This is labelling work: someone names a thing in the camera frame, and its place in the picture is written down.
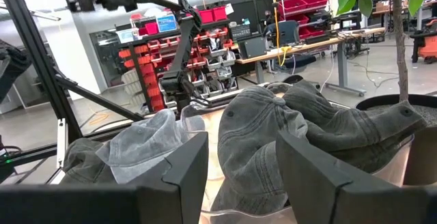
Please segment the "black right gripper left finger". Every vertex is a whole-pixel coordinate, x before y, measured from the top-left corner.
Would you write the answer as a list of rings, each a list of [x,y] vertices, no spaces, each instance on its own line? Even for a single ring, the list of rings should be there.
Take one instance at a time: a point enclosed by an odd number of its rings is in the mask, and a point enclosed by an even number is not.
[[[1,187],[2,223],[198,223],[208,174],[199,132],[127,184]]]

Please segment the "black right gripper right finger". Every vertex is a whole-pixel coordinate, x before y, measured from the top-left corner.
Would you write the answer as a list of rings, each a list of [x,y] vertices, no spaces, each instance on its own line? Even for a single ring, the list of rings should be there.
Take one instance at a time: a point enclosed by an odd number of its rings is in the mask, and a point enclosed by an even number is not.
[[[276,153],[298,223],[436,222],[434,186],[395,186],[284,130]]]

